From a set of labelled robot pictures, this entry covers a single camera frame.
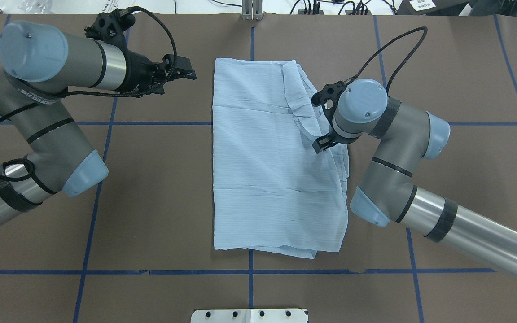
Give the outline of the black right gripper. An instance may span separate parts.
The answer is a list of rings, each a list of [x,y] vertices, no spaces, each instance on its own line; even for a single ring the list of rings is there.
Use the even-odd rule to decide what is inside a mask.
[[[338,108],[339,98],[346,89],[347,86],[345,83],[342,80],[339,80],[336,83],[325,85],[322,90],[314,94],[311,98],[313,106],[322,106],[324,116],[329,123],[329,132],[322,137],[318,137],[312,144],[312,147],[317,154],[322,153],[337,144],[353,143],[353,138],[339,134],[339,128],[333,125],[333,118]]]

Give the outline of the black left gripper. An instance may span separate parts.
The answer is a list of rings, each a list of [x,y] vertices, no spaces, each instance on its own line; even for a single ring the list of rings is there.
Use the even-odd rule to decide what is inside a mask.
[[[141,97],[164,94],[163,86],[168,82],[196,80],[189,58],[166,54],[162,65],[128,49],[124,33],[135,24],[137,11],[115,9],[110,13],[99,13],[93,24],[85,27],[85,37],[97,43],[103,59],[99,78],[91,88]]]

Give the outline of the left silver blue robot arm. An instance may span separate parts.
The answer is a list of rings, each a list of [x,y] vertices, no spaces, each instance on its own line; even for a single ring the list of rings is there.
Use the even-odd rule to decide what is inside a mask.
[[[168,36],[172,53],[161,62],[128,49],[124,33],[135,24],[135,12],[150,16]],[[0,124],[15,126],[31,153],[0,164],[0,226],[58,192],[75,197],[108,176],[64,98],[162,95],[164,84],[197,77],[168,27],[142,7],[99,13],[84,31],[82,37],[16,20],[1,32]]]

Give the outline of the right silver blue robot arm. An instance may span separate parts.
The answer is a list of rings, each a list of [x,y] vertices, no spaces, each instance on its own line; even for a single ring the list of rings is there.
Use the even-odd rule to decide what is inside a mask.
[[[311,101],[329,123],[328,132],[314,140],[317,153],[365,135],[379,142],[353,192],[354,215],[377,226],[399,223],[517,280],[517,231],[415,181],[423,163],[447,145],[447,121],[391,96],[374,79],[327,84]]]

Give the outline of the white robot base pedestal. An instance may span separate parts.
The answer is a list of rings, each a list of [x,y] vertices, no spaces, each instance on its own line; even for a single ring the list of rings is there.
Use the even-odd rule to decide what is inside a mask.
[[[191,315],[191,323],[309,323],[307,309],[201,309]]]

